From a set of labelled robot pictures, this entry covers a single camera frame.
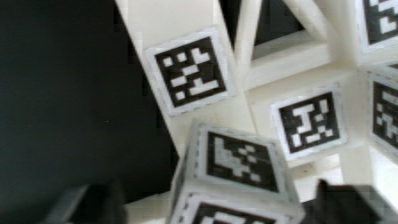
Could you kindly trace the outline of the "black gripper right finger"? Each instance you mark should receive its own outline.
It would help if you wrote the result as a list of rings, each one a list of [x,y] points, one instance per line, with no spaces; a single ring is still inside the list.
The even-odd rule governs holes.
[[[300,224],[398,224],[398,212],[370,185],[318,181],[315,199],[302,203]]]

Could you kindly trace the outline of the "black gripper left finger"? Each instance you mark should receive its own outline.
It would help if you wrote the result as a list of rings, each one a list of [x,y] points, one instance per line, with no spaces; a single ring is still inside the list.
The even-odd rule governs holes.
[[[69,224],[126,224],[124,193],[117,182],[89,186]]]

